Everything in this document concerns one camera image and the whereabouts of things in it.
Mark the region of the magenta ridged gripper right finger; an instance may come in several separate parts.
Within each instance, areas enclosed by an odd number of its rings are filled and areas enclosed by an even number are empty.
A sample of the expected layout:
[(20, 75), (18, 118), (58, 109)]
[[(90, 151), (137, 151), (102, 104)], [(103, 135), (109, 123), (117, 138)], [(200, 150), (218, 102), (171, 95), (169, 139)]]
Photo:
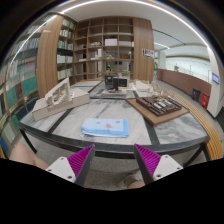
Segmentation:
[(160, 180), (182, 169), (182, 166), (171, 156), (167, 154), (160, 156), (138, 144), (134, 146), (134, 156), (145, 184)]

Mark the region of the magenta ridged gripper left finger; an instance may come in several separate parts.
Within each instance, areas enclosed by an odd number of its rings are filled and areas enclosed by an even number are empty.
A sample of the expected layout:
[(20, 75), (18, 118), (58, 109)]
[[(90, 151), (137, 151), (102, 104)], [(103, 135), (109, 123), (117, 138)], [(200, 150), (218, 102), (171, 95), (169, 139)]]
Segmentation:
[(90, 145), (68, 158), (59, 157), (46, 171), (78, 186), (83, 186), (94, 156), (95, 146)]

